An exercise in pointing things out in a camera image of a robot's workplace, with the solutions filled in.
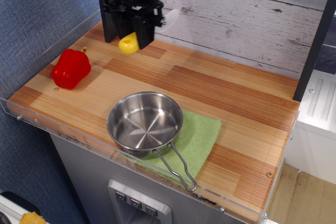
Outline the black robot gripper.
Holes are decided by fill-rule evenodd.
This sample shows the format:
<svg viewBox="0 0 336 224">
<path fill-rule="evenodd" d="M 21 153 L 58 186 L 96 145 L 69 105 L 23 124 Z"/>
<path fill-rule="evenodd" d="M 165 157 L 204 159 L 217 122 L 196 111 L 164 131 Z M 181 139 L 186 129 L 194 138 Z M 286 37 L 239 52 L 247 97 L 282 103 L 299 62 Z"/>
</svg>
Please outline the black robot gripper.
<svg viewBox="0 0 336 224">
<path fill-rule="evenodd" d="M 139 48 L 154 40 L 155 26 L 163 19 L 160 0 L 104 0 L 104 10 L 112 15 L 120 39 L 135 32 Z"/>
</svg>

